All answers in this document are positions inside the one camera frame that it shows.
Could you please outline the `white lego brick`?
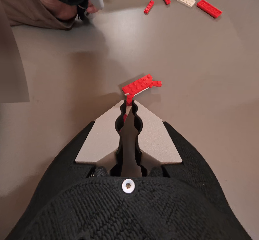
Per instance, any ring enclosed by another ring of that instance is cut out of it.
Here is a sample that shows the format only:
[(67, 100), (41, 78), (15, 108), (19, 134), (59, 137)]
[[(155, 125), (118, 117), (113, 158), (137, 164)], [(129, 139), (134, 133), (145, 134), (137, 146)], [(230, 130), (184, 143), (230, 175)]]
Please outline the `white lego brick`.
[(189, 8), (191, 8), (196, 3), (195, 0), (177, 0), (177, 1)]

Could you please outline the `red lego assembly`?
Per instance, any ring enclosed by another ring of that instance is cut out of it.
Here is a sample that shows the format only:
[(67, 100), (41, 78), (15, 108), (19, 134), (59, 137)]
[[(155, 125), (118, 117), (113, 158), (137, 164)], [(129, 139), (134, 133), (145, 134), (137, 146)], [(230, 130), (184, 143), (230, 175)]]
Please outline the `red lego assembly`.
[(158, 80), (153, 80), (151, 74), (148, 74), (144, 77), (137, 79), (136, 81), (122, 87), (122, 92), (126, 96), (126, 112), (123, 116), (124, 122), (127, 119), (127, 116), (132, 107), (132, 99), (134, 96), (138, 95), (139, 93), (152, 88), (152, 87), (161, 87), (162, 82)]

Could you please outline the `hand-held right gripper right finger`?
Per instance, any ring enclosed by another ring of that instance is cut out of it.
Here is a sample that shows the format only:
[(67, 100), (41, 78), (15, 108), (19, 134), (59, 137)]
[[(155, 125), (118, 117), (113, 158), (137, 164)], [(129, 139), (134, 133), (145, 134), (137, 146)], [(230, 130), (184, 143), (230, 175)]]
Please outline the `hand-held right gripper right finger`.
[(135, 139), (135, 160), (138, 166), (157, 167), (180, 164), (182, 158), (171, 139), (162, 119), (140, 104), (132, 101)]

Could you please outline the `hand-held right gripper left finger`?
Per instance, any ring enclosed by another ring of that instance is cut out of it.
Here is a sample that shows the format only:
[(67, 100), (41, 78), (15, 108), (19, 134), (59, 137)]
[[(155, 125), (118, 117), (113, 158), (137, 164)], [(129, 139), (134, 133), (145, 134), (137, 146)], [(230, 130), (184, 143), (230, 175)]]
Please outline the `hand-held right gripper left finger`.
[(115, 122), (121, 115), (120, 107), (123, 103), (124, 100), (121, 100), (95, 120), (75, 158), (76, 163), (105, 168), (116, 165), (115, 153), (119, 147), (120, 136), (115, 128)]

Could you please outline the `large red lego plate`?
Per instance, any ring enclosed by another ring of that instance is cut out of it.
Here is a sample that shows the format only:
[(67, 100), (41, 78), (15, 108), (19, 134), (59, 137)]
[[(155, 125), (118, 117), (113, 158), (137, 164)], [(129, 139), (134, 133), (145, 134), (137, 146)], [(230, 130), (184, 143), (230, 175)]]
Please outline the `large red lego plate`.
[(222, 14), (221, 10), (217, 9), (205, 0), (200, 0), (196, 6), (208, 15), (212, 16), (214, 19), (218, 18)]

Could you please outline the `person's left forearm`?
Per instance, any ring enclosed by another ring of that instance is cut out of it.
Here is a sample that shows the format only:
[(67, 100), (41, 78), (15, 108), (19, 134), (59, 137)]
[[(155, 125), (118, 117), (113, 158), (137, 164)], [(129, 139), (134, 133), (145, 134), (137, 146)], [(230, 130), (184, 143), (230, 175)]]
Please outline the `person's left forearm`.
[(49, 29), (70, 29), (77, 13), (69, 19), (58, 19), (40, 0), (1, 0), (10, 26), (29, 25)]

